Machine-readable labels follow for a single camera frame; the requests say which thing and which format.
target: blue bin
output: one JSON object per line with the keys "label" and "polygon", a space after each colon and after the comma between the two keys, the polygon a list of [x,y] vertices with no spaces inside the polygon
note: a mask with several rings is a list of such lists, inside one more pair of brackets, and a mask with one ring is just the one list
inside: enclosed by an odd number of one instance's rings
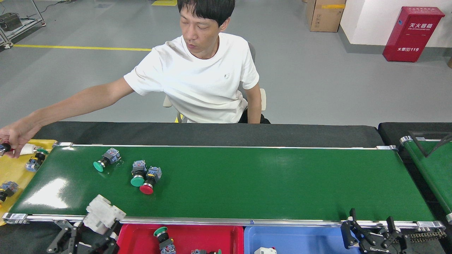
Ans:
{"label": "blue bin", "polygon": [[278,254],[359,254],[346,249],[339,227],[249,226],[244,232],[245,254],[274,247]]}

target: man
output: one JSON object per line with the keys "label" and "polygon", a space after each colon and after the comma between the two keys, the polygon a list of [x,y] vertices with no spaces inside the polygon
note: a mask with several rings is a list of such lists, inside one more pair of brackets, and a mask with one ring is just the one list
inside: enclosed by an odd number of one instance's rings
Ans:
{"label": "man", "polygon": [[[189,122],[235,123],[247,118],[248,123],[260,123],[259,75],[248,43],[222,33],[234,6],[235,0],[178,0],[181,37],[153,48],[124,77],[87,88],[0,129],[0,139],[15,148],[8,155],[17,158],[41,127],[108,107],[132,92],[165,92]],[[248,101],[238,91],[239,84]]]}

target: man's right arm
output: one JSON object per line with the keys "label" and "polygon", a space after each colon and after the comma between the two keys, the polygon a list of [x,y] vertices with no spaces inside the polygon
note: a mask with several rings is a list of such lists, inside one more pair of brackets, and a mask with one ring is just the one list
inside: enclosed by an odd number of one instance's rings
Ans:
{"label": "man's right arm", "polygon": [[133,89],[120,78],[117,81],[87,88],[75,95],[38,109],[28,116],[0,129],[2,142],[9,140],[14,155],[20,155],[22,147],[45,125],[66,118],[87,114],[115,104],[119,99],[133,92]]}

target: red cabinet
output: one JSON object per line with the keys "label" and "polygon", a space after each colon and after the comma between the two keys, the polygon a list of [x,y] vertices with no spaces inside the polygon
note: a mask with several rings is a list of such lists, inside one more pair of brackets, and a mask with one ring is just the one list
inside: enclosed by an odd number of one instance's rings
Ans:
{"label": "red cabinet", "polygon": [[444,16],[436,7],[402,7],[383,56],[388,61],[416,62]]}

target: man's right hand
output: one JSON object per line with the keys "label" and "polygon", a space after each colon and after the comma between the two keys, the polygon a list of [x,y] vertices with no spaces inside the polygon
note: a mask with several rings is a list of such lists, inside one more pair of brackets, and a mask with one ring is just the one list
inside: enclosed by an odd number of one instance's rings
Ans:
{"label": "man's right hand", "polygon": [[24,145],[41,129],[30,121],[30,117],[22,118],[0,129],[1,143],[8,141],[14,151],[5,153],[10,158],[18,158]]}

